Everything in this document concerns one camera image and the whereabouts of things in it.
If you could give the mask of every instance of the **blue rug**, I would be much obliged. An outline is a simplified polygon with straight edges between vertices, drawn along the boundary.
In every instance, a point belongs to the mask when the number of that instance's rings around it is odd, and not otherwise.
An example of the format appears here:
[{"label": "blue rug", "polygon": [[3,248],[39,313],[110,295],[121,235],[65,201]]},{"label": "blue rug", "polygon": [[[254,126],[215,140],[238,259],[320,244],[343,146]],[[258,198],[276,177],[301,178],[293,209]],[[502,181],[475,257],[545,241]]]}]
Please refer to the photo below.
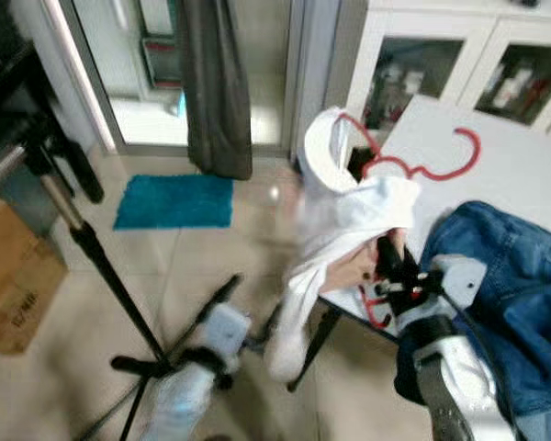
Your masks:
[{"label": "blue rug", "polygon": [[231,179],[135,175],[118,207],[114,229],[227,228],[231,214]]}]

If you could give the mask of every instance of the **glass cabinet door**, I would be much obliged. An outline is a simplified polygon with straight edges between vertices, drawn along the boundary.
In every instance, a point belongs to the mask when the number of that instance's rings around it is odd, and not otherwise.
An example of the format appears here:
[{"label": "glass cabinet door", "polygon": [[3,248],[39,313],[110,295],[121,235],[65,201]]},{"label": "glass cabinet door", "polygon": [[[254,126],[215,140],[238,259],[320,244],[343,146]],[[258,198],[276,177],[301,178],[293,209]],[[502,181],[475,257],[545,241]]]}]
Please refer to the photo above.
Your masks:
[{"label": "glass cabinet door", "polygon": [[551,47],[511,44],[476,109],[531,125],[551,97]]},{"label": "glass cabinet door", "polygon": [[501,20],[458,104],[549,129],[551,23]]},{"label": "glass cabinet door", "polygon": [[455,104],[494,26],[491,17],[370,10],[348,111],[383,141],[414,95]]},{"label": "glass cabinet door", "polygon": [[414,95],[440,97],[463,44],[462,40],[385,38],[365,102],[365,126],[389,129]]}]

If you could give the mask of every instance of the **cardboard box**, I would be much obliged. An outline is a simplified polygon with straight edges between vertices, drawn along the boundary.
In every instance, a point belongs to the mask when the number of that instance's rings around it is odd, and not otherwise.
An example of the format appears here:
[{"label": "cardboard box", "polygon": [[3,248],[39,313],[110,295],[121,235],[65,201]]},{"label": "cardboard box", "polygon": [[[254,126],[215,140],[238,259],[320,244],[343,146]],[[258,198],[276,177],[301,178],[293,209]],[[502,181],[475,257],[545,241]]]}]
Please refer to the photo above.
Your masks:
[{"label": "cardboard box", "polygon": [[0,200],[0,353],[30,343],[67,268]]}]

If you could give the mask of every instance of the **metal pole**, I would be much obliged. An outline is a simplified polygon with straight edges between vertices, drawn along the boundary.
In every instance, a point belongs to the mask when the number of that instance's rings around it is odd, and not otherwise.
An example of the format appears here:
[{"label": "metal pole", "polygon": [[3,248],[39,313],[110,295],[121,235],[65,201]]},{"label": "metal pole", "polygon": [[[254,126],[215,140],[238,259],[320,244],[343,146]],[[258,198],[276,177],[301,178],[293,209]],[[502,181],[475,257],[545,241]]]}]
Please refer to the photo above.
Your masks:
[{"label": "metal pole", "polygon": [[25,148],[21,144],[17,144],[11,150],[0,154],[0,182],[21,165],[26,156]]},{"label": "metal pole", "polygon": [[69,226],[70,234],[73,239],[82,250],[84,250],[85,255],[88,256],[100,275],[108,283],[112,293],[127,312],[143,338],[147,341],[147,344],[155,354],[157,360],[169,366],[169,361],[161,345],[153,335],[151,328],[147,322],[145,322],[137,305],[135,305],[135,302],[132,300],[129,292],[122,283],[122,280],[120,280],[120,277],[118,277],[117,272],[108,260],[102,244],[98,241],[96,232],[92,226],[82,218],[77,208],[72,203],[66,188],[58,182],[57,177],[54,175],[42,175],[40,181]]}]

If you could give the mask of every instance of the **denim jacket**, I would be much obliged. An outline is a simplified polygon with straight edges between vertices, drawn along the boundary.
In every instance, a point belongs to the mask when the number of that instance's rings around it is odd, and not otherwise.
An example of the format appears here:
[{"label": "denim jacket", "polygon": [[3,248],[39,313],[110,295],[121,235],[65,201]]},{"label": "denim jacket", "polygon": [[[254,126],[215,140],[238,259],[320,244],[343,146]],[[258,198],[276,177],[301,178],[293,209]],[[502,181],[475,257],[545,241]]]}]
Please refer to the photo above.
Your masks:
[{"label": "denim jacket", "polygon": [[[551,233],[483,202],[467,202],[431,233],[421,269],[428,270],[437,254],[464,254],[488,266],[467,311],[503,372],[514,411],[527,415],[550,410]],[[455,324],[475,344],[462,321],[455,319]],[[410,342],[403,343],[396,389],[421,402]]]}]

